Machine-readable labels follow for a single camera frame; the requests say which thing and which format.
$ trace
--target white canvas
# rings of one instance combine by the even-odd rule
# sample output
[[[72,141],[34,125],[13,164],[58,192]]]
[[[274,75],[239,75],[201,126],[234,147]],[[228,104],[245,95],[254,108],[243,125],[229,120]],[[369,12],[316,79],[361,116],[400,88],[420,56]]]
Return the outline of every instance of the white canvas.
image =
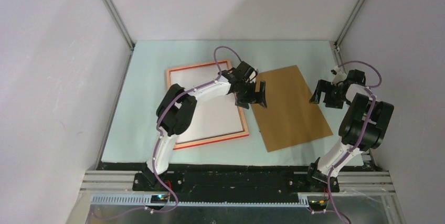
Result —
[[[227,64],[222,63],[222,70],[227,70]],[[171,84],[178,83],[185,89],[198,86],[218,75],[216,65],[189,68],[172,71]],[[216,97],[196,107],[190,127],[179,136],[176,143],[186,143],[204,138],[241,132],[242,122],[238,108],[235,106],[233,94]]]

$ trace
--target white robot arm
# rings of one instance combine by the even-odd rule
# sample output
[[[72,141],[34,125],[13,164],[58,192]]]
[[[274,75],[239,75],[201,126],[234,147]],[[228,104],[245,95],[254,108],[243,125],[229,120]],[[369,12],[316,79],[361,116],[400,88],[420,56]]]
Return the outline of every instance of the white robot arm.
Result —
[[[328,153],[309,167],[308,180],[324,186],[327,177],[330,175],[336,178],[354,156],[380,146],[394,110],[392,104],[376,101],[365,86],[364,72],[351,70],[345,74],[336,67],[332,73],[335,74],[333,81],[319,80],[309,100],[310,103],[319,103],[321,93],[324,92],[323,102],[326,107],[341,109],[344,102],[349,105],[338,131],[340,139]]]
[[[237,68],[222,71],[219,78],[203,87],[192,87],[185,91],[178,84],[172,85],[156,111],[156,115],[161,120],[158,122],[161,130],[160,142],[156,148],[154,162],[147,161],[149,169],[153,172],[153,163],[158,174],[168,169],[168,161],[172,155],[176,139],[190,126],[195,108],[200,104],[215,97],[234,93],[236,95],[236,106],[248,109],[249,104],[258,103],[266,108],[266,83],[261,81],[260,90],[256,92],[257,74],[253,67],[242,61]],[[175,105],[161,118],[172,102]]]

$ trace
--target brown cardboard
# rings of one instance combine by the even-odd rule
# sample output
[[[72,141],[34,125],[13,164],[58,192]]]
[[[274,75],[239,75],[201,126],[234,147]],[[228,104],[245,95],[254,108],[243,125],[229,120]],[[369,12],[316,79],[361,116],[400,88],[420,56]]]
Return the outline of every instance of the brown cardboard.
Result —
[[[268,152],[332,135],[319,106],[309,103],[312,93],[297,66],[260,73],[259,81],[266,81],[268,107],[252,109]]]

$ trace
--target purple cable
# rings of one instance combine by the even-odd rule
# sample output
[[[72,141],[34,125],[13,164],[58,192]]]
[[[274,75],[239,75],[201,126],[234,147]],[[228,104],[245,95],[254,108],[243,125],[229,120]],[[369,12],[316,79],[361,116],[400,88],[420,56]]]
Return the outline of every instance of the purple cable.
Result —
[[[215,48],[215,50],[213,51],[213,59],[215,60],[215,64],[216,64],[216,66],[218,67],[218,70],[219,70],[219,72],[218,72],[218,76],[217,76],[214,80],[212,80],[212,81],[206,82],[206,83],[204,83],[204,84],[201,84],[201,85],[199,85],[199,86],[197,86],[197,87],[195,87],[195,88],[191,88],[191,89],[186,90],[186,91],[182,92],[181,94],[179,94],[179,95],[178,95],[177,97],[175,97],[175,99],[173,99],[173,101],[172,101],[172,102],[165,108],[164,112],[161,114],[161,116],[160,116],[159,119],[157,120],[156,130],[159,132],[160,135],[159,135],[159,138],[158,138],[157,141],[156,141],[156,144],[155,144],[155,147],[154,147],[154,151],[153,151],[153,158],[152,158],[153,174],[154,174],[154,176],[156,177],[157,181],[159,181],[159,183],[160,183],[163,187],[165,187],[165,188],[170,192],[170,194],[173,195],[173,197],[175,198],[175,205],[173,206],[173,208],[168,209],[168,210],[162,210],[162,209],[161,209],[161,210],[156,210],[156,209],[152,209],[152,208],[149,208],[149,207],[135,207],[135,208],[132,208],[132,209],[130,209],[130,210],[127,210],[127,211],[125,211],[125,212],[123,212],[123,213],[121,213],[121,214],[118,214],[118,215],[116,215],[116,216],[109,217],[109,218],[99,217],[99,216],[96,215],[96,213],[95,213],[94,211],[91,211],[91,212],[92,212],[92,215],[93,215],[94,217],[96,217],[97,219],[105,220],[105,221],[106,221],[106,220],[117,219],[117,218],[119,218],[119,217],[122,217],[122,216],[124,216],[124,215],[130,213],[130,212],[137,211],[137,210],[142,210],[142,209],[149,209],[150,212],[170,212],[170,211],[173,211],[176,207],[178,207],[178,205],[179,205],[179,199],[178,199],[178,196],[175,194],[175,192],[174,192],[172,189],[170,189],[170,187],[169,187],[168,185],[166,185],[166,184],[162,181],[161,178],[159,178],[159,174],[156,172],[156,166],[155,166],[155,161],[156,161],[156,151],[157,151],[157,149],[158,149],[158,147],[159,147],[159,143],[161,142],[162,137],[164,136],[164,133],[162,132],[162,130],[161,130],[161,128],[160,128],[160,127],[161,127],[161,122],[162,122],[162,120],[164,119],[164,117],[165,117],[165,115],[167,114],[167,112],[172,108],[172,106],[176,103],[176,101],[179,100],[182,96],[184,96],[184,95],[187,94],[187,93],[190,93],[190,92],[194,91],[195,89],[201,89],[201,88],[203,88],[203,87],[206,87],[206,86],[208,86],[208,85],[214,83],[215,81],[219,80],[219,78],[221,78],[221,76],[222,76],[222,74],[223,74],[223,71],[221,70],[221,67],[219,66],[218,60],[216,59],[216,51],[218,51],[218,49],[220,49],[220,48],[226,48],[226,49],[229,49],[230,51],[232,51],[232,52],[236,55],[236,57],[239,59],[239,61],[241,61],[241,57],[239,57],[239,55],[238,55],[233,49],[231,49],[230,47],[219,46],[219,47]]]
[[[309,212],[312,212],[312,211],[313,211],[314,214],[325,214],[325,213],[327,213],[327,212],[335,212],[334,210],[314,211],[314,210],[312,210],[311,207],[308,207],[307,210],[308,210]],[[341,214],[347,221],[349,221],[348,224],[352,224],[351,220],[350,220],[344,213],[342,213],[342,212],[338,212],[338,213],[340,213],[340,214]]]
[[[365,135],[365,131],[366,131],[366,127],[368,126],[368,122],[369,122],[369,119],[370,119],[370,117],[371,117],[371,113],[372,113],[372,111],[373,111],[373,109],[374,109],[374,106],[375,106],[375,103],[376,103],[376,97],[375,97],[375,95],[369,90],[369,89],[367,89],[367,88],[365,88],[365,90],[366,90],[366,92],[368,92],[368,94],[371,96],[371,98],[373,99],[372,100],[372,102],[371,102],[371,106],[369,107],[369,110],[368,110],[368,113],[366,114],[366,117],[365,117],[365,122],[363,123],[363,126],[362,126],[362,131],[360,132],[360,136],[358,137],[358,140],[357,140],[357,143],[355,143],[355,145],[354,146],[352,146],[352,148],[350,148],[349,150],[348,150],[348,152],[346,152],[346,154],[332,167],[332,169],[329,171],[329,173],[328,173],[328,175],[327,175],[327,193],[328,193],[328,195],[329,195],[329,199],[331,199],[331,203],[332,203],[332,206],[334,207],[334,212],[337,214],[337,216],[342,220],[342,221],[344,221],[344,219],[341,217],[341,213],[337,210],[337,207],[335,206],[335,202],[334,202],[334,199],[333,199],[333,197],[332,197],[332,191],[331,191],[331,175],[332,175],[332,172],[334,171],[334,169],[335,168],[337,168],[338,166],[340,166],[348,157],[349,157],[349,155],[352,153],[352,151],[353,150],[355,150],[359,145],[360,145],[360,143],[362,142],[362,139],[363,139],[363,136]],[[345,223],[351,223],[351,221],[346,217],[346,219],[349,221],[349,222],[346,222],[346,221],[344,221]]]
[[[155,147],[154,147],[154,151],[153,151],[153,158],[152,158],[153,174],[154,174],[154,176],[156,177],[157,181],[159,181],[159,183],[161,183],[161,185],[164,186],[164,187],[165,187],[165,188],[166,188],[166,189],[173,195],[173,197],[175,197],[175,206],[174,206],[173,208],[168,209],[168,210],[165,210],[165,211],[163,211],[163,210],[152,210],[152,211],[154,211],[154,212],[170,212],[170,211],[174,210],[174,209],[178,206],[178,204],[179,204],[178,196],[173,192],[173,190],[171,190],[171,189],[170,189],[170,188],[169,188],[169,187],[168,187],[168,186],[167,186],[167,185],[166,185],[166,184],[159,178],[159,175],[158,175],[157,172],[156,172],[156,166],[155,166],[155,162],[156,162],[156,151],[157,151],[157,149],[158,149],[158,147],[159,147],[159,144],[160,144],[160,142],[161,142],[162,137],[164,136],[164,133],[162,132],[162,130],[161,130],[161,128],[160,128],[160,127],[161,127],[161,122],[162,122],[162,120],[164,119],[164,117],[165,117],[165,115],[167,114],[167,112],[170,110],[170,108],[171,108],[171,107],[176,103],[176,101],[179,100],[182,96],[184,96],[184,95],[187,94],[187,93],[190,93],[190,92],[194,91],[195,89],[201,89],[201,88],[203,88],[203,87],[206,87],[206,86],[208,86],[208,85],[214,83],[215,81],[219,80],[219,78],[221,78],[221,75],[223,74],[223,72],[222,72],[222,70],[221,70],[221,67],[219,66],[218,60],[216,59],[216,51],[218,51],[218,49],[220,49],[220,48],[226,48],[226,49],[229,49],[229,50],[232,51],[232,52],[237,56],[237,58],[241,61],[241,58],[239,57],[239,55],[238,55],[233,49],[231,49],[230,47],[219,46],[219,47],[215,48],[215,50],[213,51],[213,59],[215,60],[215,64],[216,64],[216,66],[218,67],[218,70],[219,70],[219,72],[218,72],[218,76],[217,76],[214,80],[212,80],[212,81],[206,82],[206,83],[204,83],[204,84],[201,84],[201,85],[199,85],[199,86],[197,86],[197,87],[191,88],[191,89],[186,90],[186,91],[182,92],[181,94],[179,94],[177,97],[175,97],[175,99],[173,99],[173,101],[167,106],[167,108],[165,108],[164,112],[162,112],[161,116],[160,116],[159,119],[157,120],[156,129],[157,129],[157,131],[159,132],[160,135],[159,135],[159,138],[158,138],[157,141],[156,141],[156,145],[155,145]]]
[[[344,66],[344,65],[346,65],[346,64],[349,64],[349,63],[360,63],[360,64],[363,64],[363,65],[366,65],[366,66],[372,68],[372,69],[374,70],[374,72],[376,72],[376,74],[377,74],[377,76],[378,76],[378,84],[376,84],[376,85],[372,85],[372,86],[368,86],[368,87],[370,87],[370,88],[376,88],[376,87],[380,86],[380,84],[382,83],[382,76],[381,76],[381,74],[378,72],[378,70],[377,70],[374,66],[372,66],[372,65],[369,64],[369,63],[360,61],[360,60],[351,60],[351,61],[347,61],[347,62],[345,62],[345,63],[343,63],[343,64],[338,65],[338,67],[342,67],[342,66]]]

